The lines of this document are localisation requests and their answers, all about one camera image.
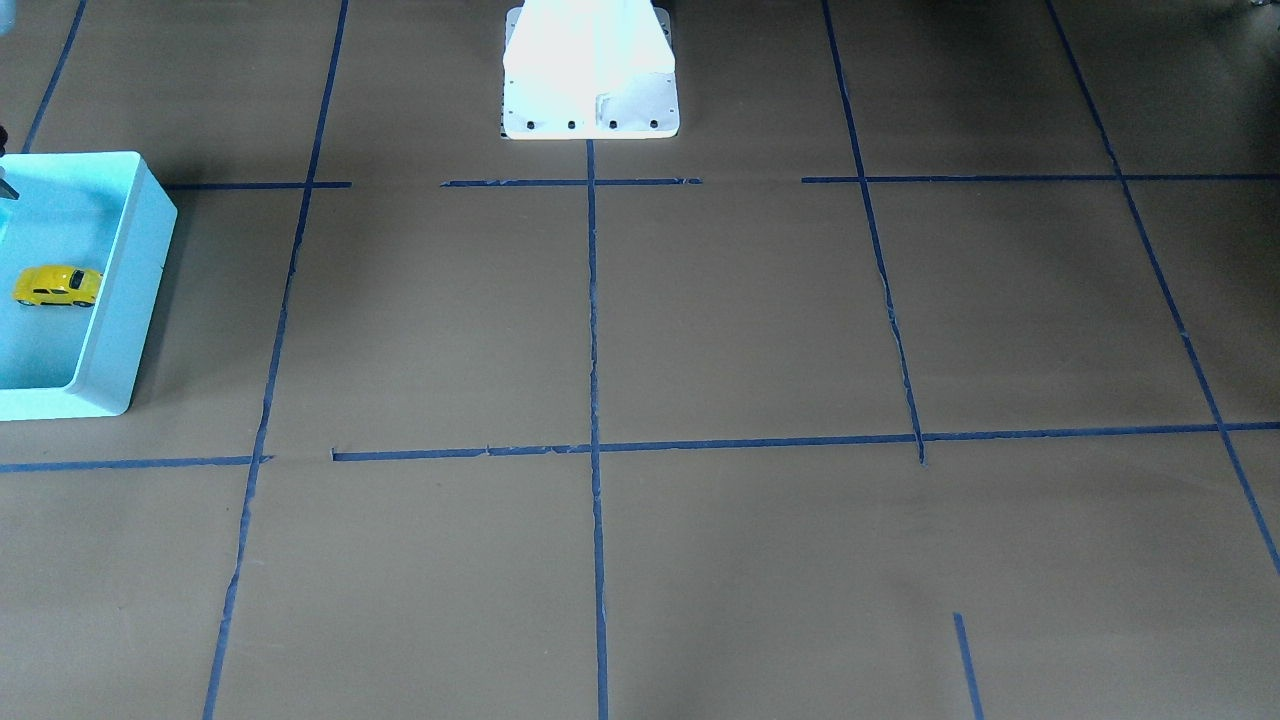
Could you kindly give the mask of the teal plastic storage bin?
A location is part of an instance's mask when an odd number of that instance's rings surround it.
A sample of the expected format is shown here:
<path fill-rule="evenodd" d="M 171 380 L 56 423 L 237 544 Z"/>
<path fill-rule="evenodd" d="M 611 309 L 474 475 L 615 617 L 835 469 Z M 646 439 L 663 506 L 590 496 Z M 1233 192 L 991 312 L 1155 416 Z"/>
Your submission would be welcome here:
<path fill-rule="evenodd" d="M 1 418 L 115 416 L 131 405 L 177 208 L 133 151 L 12 154 L 3 201 Z M 96 302 L 26 306 L 23 270 L 99 272 Z"/>

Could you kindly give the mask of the yellow beetle toy car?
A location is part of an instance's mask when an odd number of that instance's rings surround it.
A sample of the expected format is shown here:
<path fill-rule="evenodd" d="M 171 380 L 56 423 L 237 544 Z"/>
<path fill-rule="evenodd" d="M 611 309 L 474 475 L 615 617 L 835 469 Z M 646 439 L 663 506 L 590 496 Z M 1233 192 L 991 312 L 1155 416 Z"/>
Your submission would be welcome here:
<path fill-rule="evenodd" d="M 47 264 L 23 269 L 13 286 L 19 305 L 93 307 L 104 275 L 92 268 Z"/>

